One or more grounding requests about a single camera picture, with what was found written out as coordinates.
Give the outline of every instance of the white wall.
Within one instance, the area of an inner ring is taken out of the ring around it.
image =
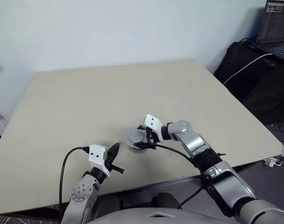
[[[265,2],[0,0],[0,108],[12,115],[36,71],[193,58],[213,72]]]

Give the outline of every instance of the beige table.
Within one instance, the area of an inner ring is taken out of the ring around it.
[[[94,143],[120,142],[101,194],[197,175],[184,158],[164,149],[133,152],[124,136],[147,113],[162,122],[189,121],[232,166],[280,154],[281,143],[211,73],[194,61],[38,73],[0,141],[0,213],[58,203],[66,153]],[[180,144],[169,146],[184,151]],[[63,181],[67,202],[88,170],[74,152]]]

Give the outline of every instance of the round object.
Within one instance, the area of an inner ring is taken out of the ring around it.
[[[133,144],[137,142],[147,142],[146,130],[140,130],[140,129],[129,130],[125,136],[125,141],[127,145],[133,148],[135,151],[139,151],[139,152],[145,151],[146,149],[139,149]]]

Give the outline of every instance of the laptop screen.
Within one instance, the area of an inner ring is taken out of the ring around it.
[[[268,0],[257,38],[258,43],[273,43],[284,40],[284,0]]]

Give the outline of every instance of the electrical outlet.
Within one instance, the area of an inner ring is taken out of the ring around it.
[[[0,117],[6,118],[8,116],[0,109]]]

